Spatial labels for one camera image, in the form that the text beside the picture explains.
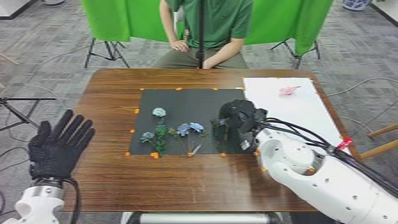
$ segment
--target chair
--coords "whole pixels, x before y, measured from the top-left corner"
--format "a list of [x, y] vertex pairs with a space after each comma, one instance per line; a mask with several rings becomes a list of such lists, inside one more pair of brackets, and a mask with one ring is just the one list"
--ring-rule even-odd
[[[384, 129], [381, 129], [379, 131], [375, 131], [374, 133], [368, 134], [368, 137], [375, 137], [381, 134], [395, 131], [398, 129], [398, 124], [391, 125], [390, 127], [386, 127]], [[370, 150], [366, 153], [361, 154], [361, 158], [366, 159], [374, 156], [377, 156], [381, 153], [384, 153], [386, 151], [398, 149], [398, 140], [395, 140], [393, 142], [390, 142], [388, 144], [384, 144], [382, 146], [379, 146], [374, 150]]]

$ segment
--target pink object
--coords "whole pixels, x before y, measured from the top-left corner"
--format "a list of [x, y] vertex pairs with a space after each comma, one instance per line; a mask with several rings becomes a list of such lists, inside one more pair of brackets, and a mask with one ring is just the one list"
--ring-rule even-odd
[[286, 87], [286, 88], [283, 88], [281, 89], [281, 92], [279, 92], [279, 94], [281, 94], [281, 96], [290, 96], [290, 95], [294, 95], [295, 94], [295, 90], [301, 88], [301, 86], [294, 86], [294, 87]]

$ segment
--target white sheet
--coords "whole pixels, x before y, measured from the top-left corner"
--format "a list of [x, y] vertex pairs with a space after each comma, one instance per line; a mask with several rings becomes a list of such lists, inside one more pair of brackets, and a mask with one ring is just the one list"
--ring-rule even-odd
[[[269, 116], [306, 127], [331, 142], [342, 143], [342, 134], [317, 94], [310, 78], [246, 78], [246, 97]], [[295, 94], [281, 96], [281, 88], [301, 86]]]

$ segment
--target black glove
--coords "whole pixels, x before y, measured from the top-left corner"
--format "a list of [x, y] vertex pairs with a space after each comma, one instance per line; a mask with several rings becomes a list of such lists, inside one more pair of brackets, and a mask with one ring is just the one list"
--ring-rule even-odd
[[91, 128], [93, 121], [84, 122], [84, 116], [79, 115], [70, 123], [71, 118], [73, 111], [68, 110], [54, 130], [50, 122], [41, 122], [40, 132], [29, 143], [32, 179], [71, 178], [71, 171], [96, 132]]

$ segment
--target green screen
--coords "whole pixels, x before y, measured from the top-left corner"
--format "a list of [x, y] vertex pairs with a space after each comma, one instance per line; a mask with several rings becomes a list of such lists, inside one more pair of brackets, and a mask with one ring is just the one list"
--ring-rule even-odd
[[[167, 41], [159, 5], [160, 0], [84, 0], [93, 36], [107, 41], [130, 41], [130, 37]], [[246, 44], [295, 38], [295, 53], [306, 54], [331, 5], [333, 0], [256, 0]]]

